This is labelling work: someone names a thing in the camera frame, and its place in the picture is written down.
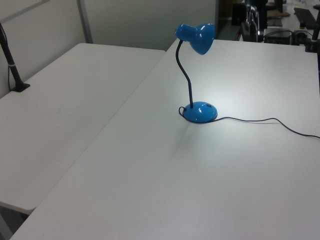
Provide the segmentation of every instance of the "black cable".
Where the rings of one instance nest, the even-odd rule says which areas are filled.
[[[264,35],[264,37],[268,37],[270,35],[274,35],[274,34],[278,34],[278,33],[285,33],[285,32],[289,32],[289,33],[291,33],[291,35],[294,35],[294,32],[290,31],[290,30],[278,30],[278,31],[269,32],[268,34]]]
[[[180,114],[184,119],[186,119],[185,116],[180,112],[180,109],[181,109],[181,108],[185,109],[183,106],[179,107],[179,114]],[[295,134],[298,134],[298,135],[301,135],[301,136],[304,136],[304,137],[311,137],[311,138],[320,139],[320,136],[303,134],[303,133],[297,132],[297,131],[295,131],[295,130],[292,130],[291,128],[289,128],[289,127],[287,127],[285,124],[283,124],[279,119],[274,118],[274,117],[270,117],[270,118],[262,119],[262,120],[243,120],[243,119],[239,119],[239,118],[235,118],[235,117],[225,116],[225,117],[221,117],[221,118],[212,120],[212,121],[210,121],[209,123],[218,122],[218,121],[221,121],[221,120],[224,120],[224,119],[231,119],[231,120],[236,120],[236,121],[245,122],[245,123],[257,123],[257,122],[265,122],[265,121],[268,121],[268,120],[276,120],[276,121],[278,121],[282,126],[284,126],[286,129],[288,129],[289,131],[291,131],[291,132],[293,132],[293,133],[295,133]]]
[[[294,34],[297,34],[297,33],[307,33],[307,34],[310,34],[312,36],[312,34],[308,31],[305,31],[305,30],[296,30],[294,31]]]

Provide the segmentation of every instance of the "white wall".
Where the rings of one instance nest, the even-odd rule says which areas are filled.
[[[22,81],[76,44],[85,42],[76,0],[50,0],[2,26]],[[7,68],[0,48],[0,98],[9,92]],[[10,78],[11,87],[14,87],[12,75]]]
[[[167,50],[178,24],[218,23],[218,0],[84,0],[93,43]]]

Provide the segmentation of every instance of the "blue desk lamp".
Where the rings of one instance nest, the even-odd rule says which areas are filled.
[[[182,116],[192,122],[198,124],[209,123],[212,120],[216,119],[218,112],[217,109],[203,101],[193,102],[192,99],[192,88],[190,78],[188,77],[186,71],[182,67],[179,61],[179,50],[181,44],[185,42],[189,42],[191,47],[201,55],[204,55],[210,49],[215,36],[216,36],[216,28],[215,25],[211,23],[200,24],[199,26],[193,27],[186,24],[180,24],[175,30],[175,35],[180,42],[175,52],[176,62],[178,63],[181,71],[183,72],[186,80],[188,81],[189,87],[189,99],[190,104],[183,108]]]

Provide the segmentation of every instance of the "desk lamp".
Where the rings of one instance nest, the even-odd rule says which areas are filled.
[[[11,90],[14,92],[21,93],[23,90],[30,87],[30,84],[24,83],[20,78],[16,64],[15,64],[14,59],[10,53],[10,50],[9,50],[6,33],[5,33],[1,23],[0,23],[0,45],[2,47],[3,53],[5,55],[7,62],[8,62],[8,67],[10,68],[12,75],[13,75],[13,78],[14,78],[14,81],[15,81],[15,88],[13,88]]]
[[[192,123],[209,123],[217,117],[217,109],[207,102],[193,102],[190,78],[179,61],[179,50],[183,42],[189,42],[191,47],[198,54],[204,55],[207,53],[216,36],[215,25],[206,23],[192,27],[186,24],[180,24],[175,30],[175,35],[178,39],[180,39],[175,52],[175,58],[186,80],[188,81],[190,99],[190,104],[183,108],[182,116]]]

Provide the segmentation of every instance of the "metal frame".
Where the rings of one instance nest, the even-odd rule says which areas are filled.
[[[93,44],[90,25],[89,25],[89,19],[87,15],[85,0],[76,0],[76,3],[78,5],[80,19],[82,23],[83,33],[85,37],[85,42],[87,44]]]

